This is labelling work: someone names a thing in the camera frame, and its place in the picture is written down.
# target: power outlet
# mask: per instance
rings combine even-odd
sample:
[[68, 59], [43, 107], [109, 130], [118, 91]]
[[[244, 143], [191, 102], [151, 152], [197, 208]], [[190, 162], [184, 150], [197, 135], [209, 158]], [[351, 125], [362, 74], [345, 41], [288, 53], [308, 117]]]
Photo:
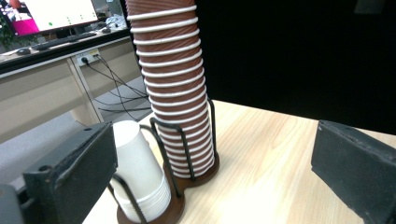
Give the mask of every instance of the power outlet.
[[92, 49], [90, 51], [84, 52], [84, 53], [80, 53], [78, 55], [76, 55], [76, 59], [78, 62], [79, 66], [84, 66], [86, 65], [81, 59], [82, 58], [86, 58], [88, 60], [88, 63], [93, 63], [95, 61], [99, 60], [99, 57], [95, 57], [95, 56], [100, 56], [99, 54], [99, 49]]

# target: electrical cable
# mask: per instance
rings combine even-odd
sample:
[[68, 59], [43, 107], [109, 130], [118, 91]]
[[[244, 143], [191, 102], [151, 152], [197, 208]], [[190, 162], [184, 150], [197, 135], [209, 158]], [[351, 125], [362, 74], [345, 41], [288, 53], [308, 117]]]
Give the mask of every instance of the electrical cable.
[[[91, 99], [91, 96], [88, 94], [87, 88], [84, 85], [84, 82], [81, 79], [81, 76], [78, 76], [79, 80], [81, 81], [82, 87], [84, 88], [84, 91], [87, 93], [88, 99], [90, 100], [90, 103], [92, 105], [93, 108], [95, 108], [94, 104], [93, 104], [93, 100]], [[96, 114], [96, 117], [100, 120], [100, 116], [98, 115], [98, 111], [96, 111], [95, 109], [93, 110]]]
[[107, 74], [105, 74], [105, 73], [103, 73], [103, 72], [101, 72], [101, 71], [99, 71], [99, 70], [97, 70], [97, 69], [95, 69], [94, 67], [92, 67], [92, 66], [90, 66], [88, 63], [86, 63], [87, 64], [87, 66], [89, 67], [89, 68], [91, 68], [93, 71], [95, 71], [95, 72], [97, 72], [97, 73], [99, 73], [99, 74], [101, 74], [101, 75], [103, 75], [103, 76], [105, 76], [105, 77], [107, 77], [107, 78], [109, 78], [109, 79], [111, 79], [111, 80], [113, 80], [113, 81], [116, 81], [116, 82], [118, 82], [119, 84], [121, 84], [121, 85], [124, 85], [124, 86], [126, 86], [127, 88], [129, 88], [131, 91], [133, 91], [134, 93], [136, 93], [137, 95], [139, 95], [140, 97], [143, 97], [143, 98], [146, 98], [146, 97], [149, 97], [147, 94], [145, 94], [145, 93], [143, 93], [142, 91], [139, 91], [139, 90], [137, 90], [137, 89], [135, 89], [135, 88], [133, 88], [133, 87], [130, 87], [127, 83], [125, 83], [122, 79], [120, 79], [118, 76], [117, 76], [117, 74], [115, 74], [111, 69], [111, 75], [113, 76], [113, 74], [116, 76], [116, 77], [118, 77], [118, 79], [120, 80], [120, 81], [117, 81], [115, 78], [112, 78], [112, 77], [110, 77], [109, 75], [107, 75]]
[[[112, 92], [112, 91], [109, 91], [109, 92], [110, 92], [111, 94], [113, 94], [113, 95], [119, 97], [116, 93], [114, 93], [114, 92]], [[134, 99], [148, 99], [149, 97], [148, 97], [148, 96], [144, 96], [144, 97], [139, 96], [139, 97], [137, 97], [137, 98], [131, 98], [131, 97], [126, 97], [126, 96], [121, 96], [121, 98], [122, 98], [122, 99], [128, 99], [128, 100], [134, 100]]]
[[[123, 113], [125, 110], [116, 110], [116, 109], [104, 109], [104, 108], [98, 108], [103, 111], [107, 112], [113, 112], [113, 113]], [[149, 110], [151, 109], [150, 107], [142, 107], [142, 108], [134, 108], [134, 109], [127, 109], [127, 111], [141, 111], [141, 110]]]
[[89, 62], [88, 62], [88, 60], [87, 60], [86, 58], [82, 58], [81, 61], [84, 62], [84, 63], [85, 63], [89, 68], [91, 68], [93, 71], [95, 71], [95, 72], [97, 72], [97, 73], [99, 73], [99, 74], [101, 74], [101, 75], [104, 75], [104, 76], [106, 76], [106, 77], [108, 77], [108, 78], [110, 78], [110, 79], [112, 79], [112, 80], [114, 81], [114, 84], [115, 84], [115, 86], [116, 86], [116, 90], [117, 90], [118, 96], [120, 97], [120, 104], [122, 105], [123, 110], [108, 110], [108, 109], [103, 109], [103, 108], [98, 108], [98, 109], [101, 109], [101, 110], [104, 110], [104, 111], [109, 111], [109, 112], [115, 112], [115, 113], [125, 112], [125, 113], [127, 113], [127, 114], [129, 115], [129, 117], [131, 117], [131, 119], [133, 119], [133, 120], [135, 120], [135, 121], [138, 121], [138, 119], [136, 119], [135, 117], [133, 117], [129, 112], [130, 112], [130, 111], [139, 111], [139, 110], [148, 110], [148, 109], [151, 109], [151, 108], [150, 108], [150, 107], [145, 107], [145, 108], [127, 109], [127, 108], [125, 107], [124, 101], [122, 101], [122, 97], [121, 97], [120, 89], [119, 89], [119, 85], [118, 85], [118, 82], [119, 82], [119, 81], [117, 81], [117, 80], [115, 79], [115, 76], [120, 80], [120, 82], [119, 82], [120, 84], [123, 84], [123, 85], [126, 85], [126, 86], [128, 86], [128, 85], [127, 85], [122, 79], [120, 79], [120, 77], [118, 77], [117, 74], [115, 74], [115, 73], [111, 70], [111, 68], [108, 66], [107, 62], [106, 62], [102, 57], [99, 57], [98, 55], [96, 55], [96, 56], [97, 56], [97, 57], [100, 59], [100, 61], [105, 65], [105, 67], [110, 71], [110, 75], [111, 75], [112, 77], [109, 77], [107, 74], [102, 73], [102, 72], [98, 71], [97, 69], [94, 69], [93, 67], [91, 67], [90, 64], [89, 64]]
[[[124, 103], [129, 103], [129, 102], [132, 102], [134, 100], [139, 100], [139, 99], [143, 99], [143, 98], [142, 97], [137, 97], [137, 98], [134, 98], [134, 99], [131, 98], [131, 99], [127, 100], [127, 101], [124, 101]], [[95, 99], [95, 101], [97, 103], [99, 103], [99, 104], [102, 104], [102, 105], [120, 105], [121, 104], [121, 103], [107, 104], [107, 103], [104, 103], [104, 102], [102, 102], [100, 100], [97, 100], [97, 99]]]
[[102, 56], [100, 56], [100, 55], [94, 55], [93, 57], [97, 57], [97, 58], [99, 58], [99, 60], [102, 62], [102, 64], [104, 64], [105, 65], [105, 67], [110, 71], [110, 73], [112, 73], [112, 74], [114, 74], [114, 76], [116, 76], [119, 80], [120, 80], [120, 82], [123, 84], [123, 85], [125, 85], [125, 86], [127, 86], [127, 87], [129, 87], [131, 90], [133, 90], [136, 94], [138, 94], [139, 95], [139, 93], [140, 94], [143, 94], [143, 95], [145, 95], [145, 96], [148, 96], [148, 94], [146, 93], [146, 92], [142, 92], [142, 91], [140, 91], [140, 90], [137, 90], [137, 89], [135, 89], [135, 88], [132, 88], [132, 87], [130, 87], [127, 83], [125, 83], [111, 68], [110, 68], [110, 66], [108, 65], [108, 63], [106, 62], [106, 60], [102, 57]]

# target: stack of paper cups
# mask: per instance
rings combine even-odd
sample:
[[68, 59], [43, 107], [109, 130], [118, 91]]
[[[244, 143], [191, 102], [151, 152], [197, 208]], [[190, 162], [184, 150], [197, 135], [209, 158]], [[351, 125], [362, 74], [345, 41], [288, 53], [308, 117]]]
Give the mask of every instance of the stack of paper cups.
[[[194, 175], [203, 175], [215, 160], [196, 5], [187, 0], [126, 5], [154, 117], [182, 128]], [[191, 177], [180, 134], [159, 130], [174, 175]]]
[[[163, 169], [155, 159], [138, 123], [132, 120], [116, 122], [113, 132], [119, 164], [116, 174], [125, 180], [146, 220], [151, 221], [166, 210], [171, 200]], [[115, 180], [110, 183], [125, 215], [134, 222], [140, 222], [124, 188]]]

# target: wooden table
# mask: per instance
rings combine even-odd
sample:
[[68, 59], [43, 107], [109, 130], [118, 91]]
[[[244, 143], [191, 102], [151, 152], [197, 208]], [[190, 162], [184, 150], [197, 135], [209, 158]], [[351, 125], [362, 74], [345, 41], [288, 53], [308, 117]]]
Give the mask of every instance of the wooden table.
[[[311, 171], [317, 120], [214, 103], [219, 171], [208, 183], [185, 190], [179, 223], [363, 223]], [[149, 117], [141, 123], [149, 124]], [[394, 135], [362, 131], [396, 147]], [[162, 164], [154, 139], [143, 133]], [[117, 223], [116, 209], [105, 192], [85, 223], [106, 217]]]

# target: computer monitor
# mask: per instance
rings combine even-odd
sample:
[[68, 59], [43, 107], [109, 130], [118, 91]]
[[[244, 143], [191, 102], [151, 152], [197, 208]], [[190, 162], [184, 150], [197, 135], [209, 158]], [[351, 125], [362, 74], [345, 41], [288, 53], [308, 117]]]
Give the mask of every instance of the computer monitor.
[[91, 0], [0, 0], [15, 36], [39, 35], [98, 21]]

